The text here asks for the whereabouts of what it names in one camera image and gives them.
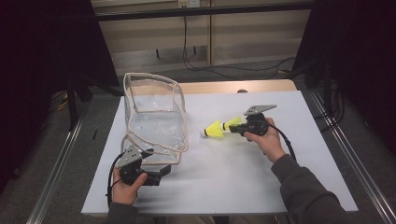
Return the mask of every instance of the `hand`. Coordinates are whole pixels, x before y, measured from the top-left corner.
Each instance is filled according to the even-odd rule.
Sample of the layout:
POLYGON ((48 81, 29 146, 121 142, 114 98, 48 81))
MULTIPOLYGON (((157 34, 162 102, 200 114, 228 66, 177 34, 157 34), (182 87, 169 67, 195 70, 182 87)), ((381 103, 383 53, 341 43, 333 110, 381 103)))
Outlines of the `hand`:
MULTIPOLYGON (((267 118, 267 122, 275 126, 273 119, 267 118)), ((248 132, 245 132, 244 136, 248 140, 257 143, 259 148, 265 155, 267 155, 268 160, 272 163, 275 163, 279 158, 286 154, 280 145, 279 133, 271 127, 268 127, 267 133, 263 136, 258 136, 254 133, 248 132)))
POLYGON ((113 170, 113 181, 120 181, 118 181, 113 186, 113 203, 124 203, 128 205, 134 204, 134 199, 137 196, 137 191, 140 189, 140 187, 142 187, 147 178, 148 175, 143 173, 130 186, 122 183, 122 180, 120 180, 120 169, 115 168, 113 170))

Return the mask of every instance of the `white paper sheet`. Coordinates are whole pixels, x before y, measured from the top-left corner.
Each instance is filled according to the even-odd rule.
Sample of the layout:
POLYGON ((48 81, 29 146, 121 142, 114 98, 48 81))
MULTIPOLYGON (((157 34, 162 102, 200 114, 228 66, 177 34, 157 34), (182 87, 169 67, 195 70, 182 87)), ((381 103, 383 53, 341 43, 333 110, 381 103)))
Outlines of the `white paper sheet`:
MULTIPOLYGON (((190 148, 159 187, 142 187, 135 206, 148 215, 242 215, 286 212, 272 163, 255 143, 237 133, 222 140, 202 138, 200 131, 219 119, 243 116, 251 105, 277 105, 264 112, 289 138, 297 161, 308 167, 335 193, 347 211, 357 211, 349 190, 299 91, 185 95, 190 148)), ((114 123, 82 213, 102 216, 108 211, 106 185, 124 135, 124 102, 114 123)))

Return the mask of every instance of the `clear plastic bag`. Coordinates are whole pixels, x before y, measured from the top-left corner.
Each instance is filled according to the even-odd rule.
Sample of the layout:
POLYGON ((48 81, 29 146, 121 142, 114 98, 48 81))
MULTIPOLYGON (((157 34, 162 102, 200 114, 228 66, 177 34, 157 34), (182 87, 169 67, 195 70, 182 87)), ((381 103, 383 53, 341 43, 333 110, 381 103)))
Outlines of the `clear plastic bag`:
POLYGON ((189 147, 183 91, 174 80, 147 73, 127 73, 125 93, 126 134, 121 152, 130 144, 152 148, 143 164, 177 164, 189 147))

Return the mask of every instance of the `yellow shuttlecock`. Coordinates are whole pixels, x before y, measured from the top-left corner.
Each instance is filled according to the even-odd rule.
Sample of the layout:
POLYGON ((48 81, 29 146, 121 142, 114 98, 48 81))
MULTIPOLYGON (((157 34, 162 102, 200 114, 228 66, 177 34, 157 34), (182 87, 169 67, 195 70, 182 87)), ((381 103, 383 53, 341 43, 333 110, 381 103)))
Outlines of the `yellow shuttlecock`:
POLYGON ((242 123, 242 119, 240 116, 238 116, 228 122, 221 123, 220 128, 224 131, 230 131, 230 125, 241 124, 241 123, 242 123))
POLYGON ((220 121, 216 120, 209 127, 205 128, 201 132, 202 137, 217 137, 222 138, 224 136, 221 127, 220 121))

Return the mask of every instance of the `wall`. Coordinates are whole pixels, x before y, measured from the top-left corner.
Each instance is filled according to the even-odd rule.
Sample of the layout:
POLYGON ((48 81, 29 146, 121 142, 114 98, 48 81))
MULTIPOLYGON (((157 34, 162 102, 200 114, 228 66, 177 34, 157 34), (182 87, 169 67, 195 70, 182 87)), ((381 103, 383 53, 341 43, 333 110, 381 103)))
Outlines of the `wall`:
MULTIPOLYGON (((157 2, 127 4, 125 0, 119 0, 112 1, 111 6, 109 1, 92 0, 92 4, 98 13, 177 7, 177 1, 148 1, 157 2)), ((209 7, 210 4, 221 7, 281 2, 284 1, 203 0, 201 7, 209 7)), ((297 54, 308 15, 309 10, 299 10, 188 17, 187 46, 205 47, 207 63, 212 64, 283 59, 297 54)), ((113 54, 183 48, 183 18, 103 21, 100 25, 108 48, 113 54)))

